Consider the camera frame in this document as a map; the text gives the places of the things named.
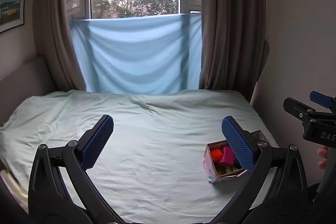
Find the person's right hand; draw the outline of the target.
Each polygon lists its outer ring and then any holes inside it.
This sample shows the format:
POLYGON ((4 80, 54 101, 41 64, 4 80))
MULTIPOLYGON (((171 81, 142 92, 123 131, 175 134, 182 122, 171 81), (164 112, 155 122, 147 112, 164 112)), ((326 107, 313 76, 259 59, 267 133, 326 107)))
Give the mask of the person's right hand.
POLYGON ((321 148, 317 150, 317 155, 322 159, 318 162, 318 167, 321 170, 324 170, 326 168, 327 164, 327 155, 328 155, 328 148, 323 145, 321 148))

